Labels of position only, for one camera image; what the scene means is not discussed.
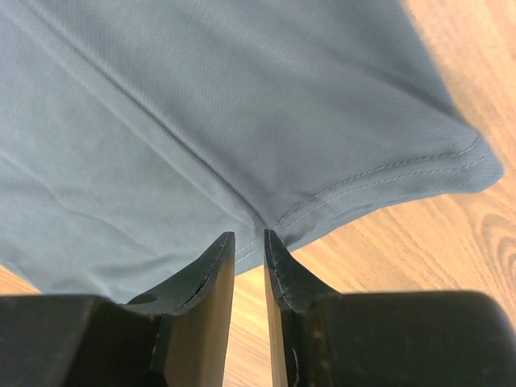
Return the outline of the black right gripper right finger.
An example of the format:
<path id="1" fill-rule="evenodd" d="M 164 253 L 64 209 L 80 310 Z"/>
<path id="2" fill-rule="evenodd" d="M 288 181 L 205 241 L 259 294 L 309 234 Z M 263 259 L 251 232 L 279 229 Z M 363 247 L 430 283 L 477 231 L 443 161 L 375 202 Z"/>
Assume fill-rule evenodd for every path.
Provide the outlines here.
<path id="1" fill-rule="evenodd" d="M 340 293 L 264 233 L 275 386 L 512 386 L 515 330 L 474 291 Z"/>

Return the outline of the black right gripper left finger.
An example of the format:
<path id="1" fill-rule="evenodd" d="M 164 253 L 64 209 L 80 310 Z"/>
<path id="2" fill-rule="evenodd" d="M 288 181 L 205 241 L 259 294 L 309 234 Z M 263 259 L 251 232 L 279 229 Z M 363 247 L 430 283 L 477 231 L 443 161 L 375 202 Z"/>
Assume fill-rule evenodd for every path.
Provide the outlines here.
<path id="1" fill-rule="evenodd" d="M 1 299 L 4 386 L 220 386 L 234 289 L 235 236 L 118 304 L 95 295 Z"/>

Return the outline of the grey t shirt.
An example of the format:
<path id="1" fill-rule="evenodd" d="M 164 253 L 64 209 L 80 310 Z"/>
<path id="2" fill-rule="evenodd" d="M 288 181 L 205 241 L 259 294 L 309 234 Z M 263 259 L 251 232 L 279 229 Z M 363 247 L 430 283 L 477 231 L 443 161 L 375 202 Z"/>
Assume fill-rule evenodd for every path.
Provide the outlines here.
<path id="1" fill-rule="evenodd" d="M 128 302 L 503 168 L 398 1 L 4 1 L 1 263 Z"/>

